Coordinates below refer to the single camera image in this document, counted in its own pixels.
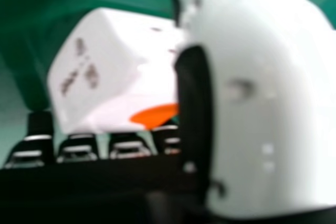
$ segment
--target green surface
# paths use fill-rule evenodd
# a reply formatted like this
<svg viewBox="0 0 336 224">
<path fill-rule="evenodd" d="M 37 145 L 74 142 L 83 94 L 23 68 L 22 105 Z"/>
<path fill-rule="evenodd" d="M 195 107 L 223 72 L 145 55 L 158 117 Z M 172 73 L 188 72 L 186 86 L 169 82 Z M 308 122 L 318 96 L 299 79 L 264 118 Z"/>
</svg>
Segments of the green surface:
<svg viewBox="0 0 336 224">
<path fill-rule="evenodd" d="M 336 0 L 312 1 L 336 27 Z M 46 92 L 48 68 L 85 13 L 103 6 L 172 16 L 171 0 L 0 0 L 0 3 L 0 161 L 24 136 L 28 111 L 50 107 Z M 57 133 L 56 142 L 62 139 Z"/>
</svg>

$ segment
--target box face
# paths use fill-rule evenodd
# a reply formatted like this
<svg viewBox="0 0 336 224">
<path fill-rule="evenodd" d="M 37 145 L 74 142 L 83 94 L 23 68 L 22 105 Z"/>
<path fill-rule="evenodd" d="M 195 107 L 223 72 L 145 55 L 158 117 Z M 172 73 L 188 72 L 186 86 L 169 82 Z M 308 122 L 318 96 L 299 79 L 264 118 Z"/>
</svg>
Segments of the box face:
<svg viewBox="0 0 336 224">
<path fill-rule="evenodd" d="M 96 120 L 99 110 L 110 111 L 116 120 L 115 108 L 129 114 L 123 118 L 131 118 L 151 106 L 176 103 L 173 62 L 178 35 L 169 19 L 105 8 L 85 16 L 48 74 L 62 130 L 76 130 L 88 116 Z M 118 102 L 122 100 L 134 104 Z M 103 117 L 109 120 L 109 113 Z"/>
</svg>

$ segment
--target orange mark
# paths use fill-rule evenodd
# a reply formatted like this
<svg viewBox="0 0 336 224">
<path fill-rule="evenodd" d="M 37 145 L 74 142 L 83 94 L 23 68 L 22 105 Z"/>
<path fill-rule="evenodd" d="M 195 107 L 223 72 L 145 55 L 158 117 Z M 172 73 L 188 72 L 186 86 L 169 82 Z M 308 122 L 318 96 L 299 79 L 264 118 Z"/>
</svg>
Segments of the orange mark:
<svg viewBox="0 0 336 224">
<path fill-rule="evenodd" d="M 131 122 L 141 123 L 147 130 L 158 127 L 178 113 L 177 104 L 161 105 L 143 110 L 131 117 Z"/>
</svg>

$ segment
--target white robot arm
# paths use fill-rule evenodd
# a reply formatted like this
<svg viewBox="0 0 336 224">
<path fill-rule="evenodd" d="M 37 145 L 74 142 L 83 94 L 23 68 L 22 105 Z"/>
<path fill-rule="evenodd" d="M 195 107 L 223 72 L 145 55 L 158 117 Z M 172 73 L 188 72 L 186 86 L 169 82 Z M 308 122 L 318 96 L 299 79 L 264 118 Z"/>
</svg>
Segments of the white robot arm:
<svg viewBox="0 0 336 224">
<path fill-rule="evenodd" d="M 176 0 L 186 162 L 206 207 L 250 220 L 336 205 L 336 45 L 308 0 Z"/>
</svg>

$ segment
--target orange oval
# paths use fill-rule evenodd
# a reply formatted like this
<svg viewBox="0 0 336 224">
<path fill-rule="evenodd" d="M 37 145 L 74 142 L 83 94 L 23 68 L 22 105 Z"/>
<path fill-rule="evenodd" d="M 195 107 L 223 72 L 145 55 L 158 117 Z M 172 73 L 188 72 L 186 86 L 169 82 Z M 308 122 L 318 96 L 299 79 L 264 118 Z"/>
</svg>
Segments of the orange oval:
<svg viewBox="0 0 336 224">
<path fill-rule="evenodd" d="M 166 104 L 143 110 L 131 117 L 131 122 L 143 124 L 146 130 L 158 127 L 176 116 L 178 113 L 177 104 Z"/>
</svg>

